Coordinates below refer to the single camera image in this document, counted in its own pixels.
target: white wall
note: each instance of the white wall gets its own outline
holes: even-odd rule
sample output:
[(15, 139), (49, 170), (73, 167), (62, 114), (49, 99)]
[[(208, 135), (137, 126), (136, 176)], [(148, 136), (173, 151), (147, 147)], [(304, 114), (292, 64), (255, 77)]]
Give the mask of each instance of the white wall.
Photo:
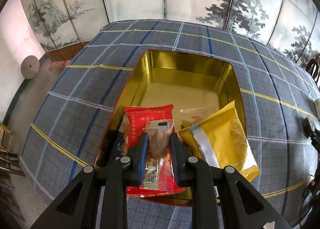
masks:
[(8, 0), (0, 12), (0, 122), (24, 80), (20, 67), (29, 55), (38, 59), (44, 50), (36, 39), (20, 0)]

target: screw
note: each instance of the screw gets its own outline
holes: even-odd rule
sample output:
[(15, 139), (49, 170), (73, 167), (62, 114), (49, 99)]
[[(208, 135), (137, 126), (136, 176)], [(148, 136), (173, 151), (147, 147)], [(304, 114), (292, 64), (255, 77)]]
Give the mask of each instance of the screw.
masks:
[(121, 162), (122, 163), (128, 163), (130, 161), (130, 158), (129, 157), (122, 157), (121, 158)]
[(83, 169), (84, 172), (86, 173), (90, 173), (93, 171), (93, 167), (92, 166), (86, 166), (84, 169)]
[(235, 171), (235, 169), (232, 166), (227, 166), (226, 167), (226, 172), (233, 173), (234, 171)]
[(197, 163), (198, 162), (198, 159), (196, 157), (189, 157), (188, 160), (191, 163)]

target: yellow snack package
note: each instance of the yellow snack package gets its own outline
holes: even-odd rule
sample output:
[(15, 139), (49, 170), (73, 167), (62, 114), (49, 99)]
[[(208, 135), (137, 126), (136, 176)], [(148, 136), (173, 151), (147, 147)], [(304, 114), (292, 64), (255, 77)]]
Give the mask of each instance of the yellow snack package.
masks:
[(248, 181), (260, 173), (234, 101), (198, 124), (182, 129), (179, 135), (190, 147), (192, 154), (210, 166), (233, 166)]

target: silver strip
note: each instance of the silver strip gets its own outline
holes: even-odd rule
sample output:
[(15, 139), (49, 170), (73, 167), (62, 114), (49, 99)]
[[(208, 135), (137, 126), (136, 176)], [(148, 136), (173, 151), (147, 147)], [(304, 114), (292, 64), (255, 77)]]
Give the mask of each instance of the silver strip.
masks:
[(217, 156), (210, 144), (209, 138), (201, 126), (199, 124), (195, 124), (189, 127), (189, 130), (193, 134), (205, 162), (207, 162), (209, 166), (220, 168)]

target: red snack package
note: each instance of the red snack package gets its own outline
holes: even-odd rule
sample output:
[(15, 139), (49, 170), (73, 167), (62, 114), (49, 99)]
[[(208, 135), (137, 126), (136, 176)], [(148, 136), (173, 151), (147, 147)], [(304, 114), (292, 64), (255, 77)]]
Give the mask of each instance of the red snack package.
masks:
[[(125, 107), (130, 121), (128, 148), (137, 145), (146, 123), (153, 120), (172, 119), (173, 105), (161, 107)], [(140, 187), (127, 187), (127, 195), (136, 197), (162, 196), (183, 192), (185, 188), (176, 185), (172, 172), (171, 152), (167, 149), (164, 158), (154, 159), (148, 153), (145, 177)]]
[(160, 107), (125, 107), (125, 113), (130, 121), (128, 148), (137, 145), (140, 135), (145, 131), (147, 121), (172, 119), (173, 105)]

